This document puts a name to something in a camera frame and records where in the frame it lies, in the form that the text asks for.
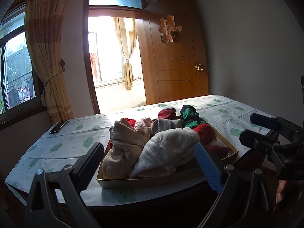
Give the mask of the person's right hand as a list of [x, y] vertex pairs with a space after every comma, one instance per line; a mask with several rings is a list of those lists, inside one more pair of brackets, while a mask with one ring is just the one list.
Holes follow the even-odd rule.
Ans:
[[283, 199], [284, 196], [284, 190], [286, 188], [287, 181], [285, 180], [279, 180], [278, 188], [277, 188], [277, 193], [276, 193], [276, 203], [280, 203]]

